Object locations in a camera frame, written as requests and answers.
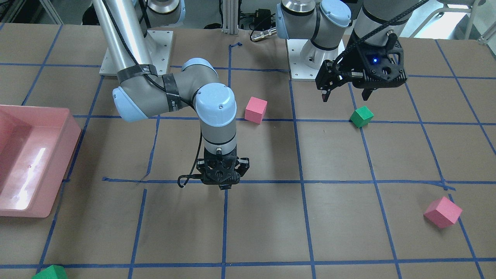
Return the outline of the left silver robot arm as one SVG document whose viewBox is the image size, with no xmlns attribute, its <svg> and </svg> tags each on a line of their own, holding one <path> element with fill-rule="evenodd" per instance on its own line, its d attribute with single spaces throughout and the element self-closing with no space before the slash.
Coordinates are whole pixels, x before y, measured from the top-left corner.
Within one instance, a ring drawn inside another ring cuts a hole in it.
<svg viewBox="0 0 496 279">
<path fill-rule="evenodd" d="M 346 48 L 338 53 L 352 21 L 341 0 L 282 0 L 275 22 L 278 37 L 307 40 L 303 57 L 317 69 L 315 84 L 326 102 L 332 90 L 347 83 L 362 89 L 368 100 L 374 90 L 404 85 L 408 75 L 398 40 L 412 12 L 424 0 L 364 0 Z"/>
</svg>

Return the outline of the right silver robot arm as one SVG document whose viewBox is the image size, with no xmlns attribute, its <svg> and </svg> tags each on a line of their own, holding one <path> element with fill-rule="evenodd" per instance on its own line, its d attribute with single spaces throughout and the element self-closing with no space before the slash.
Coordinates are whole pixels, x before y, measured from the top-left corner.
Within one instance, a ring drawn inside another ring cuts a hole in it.
<svg viewBox="0 0 496 279">
<path fill-rule="evenodd" d="M 204 157 L 195 160 L 198 174 L 184 178 L 220 189 L 239 183 L 250 161 L 237 156 L 237 102 L 214 67 L 203 58 L 191 58 L 181 72 L 160 74 L 132 2 L 94 0 L 93 6 L 119 80 L 113 100 L 120 116 L 134 122 L 193 108 L 200 121 Z"/>
</svg>

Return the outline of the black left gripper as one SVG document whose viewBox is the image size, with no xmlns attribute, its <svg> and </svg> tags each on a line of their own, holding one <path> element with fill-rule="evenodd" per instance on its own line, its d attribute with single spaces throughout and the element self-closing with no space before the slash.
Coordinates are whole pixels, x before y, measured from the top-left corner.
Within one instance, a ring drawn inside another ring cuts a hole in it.
<svg viewBox="0 0 496 279">
<path fill-rule="evenodd" d="M 363 42 L 346 53 L 336 66 L 340 75 L 332 70 L 332 61 L 325 60 L 315 78 L 317 89 L 322 90 L 322 100 L 327 102 L 333 89 L 348 82 L 363 89 L 363 100 L 369 100 L 378 88 L 403 85 L 408 80 L 403 54 L 398 38 L 392 37 L 386 39 L 385 46 Z"/>
</svg>

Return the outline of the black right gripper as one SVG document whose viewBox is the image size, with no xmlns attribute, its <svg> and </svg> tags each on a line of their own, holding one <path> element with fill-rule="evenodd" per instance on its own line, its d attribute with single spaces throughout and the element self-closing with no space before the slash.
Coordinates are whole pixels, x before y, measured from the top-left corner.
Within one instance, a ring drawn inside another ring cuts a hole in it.
<svg viewBox="0 0 496 279">
<path fill-rule="evenodd" d="M 250 167 L 249 158 L 237 157 L 237 150 L 224 155 L 204 150 L 203 154 L 204 157 L 196 161 L 196 169 L 200 172 L 196 178 L 205 185 L 236 185 Z"/>
</svg>

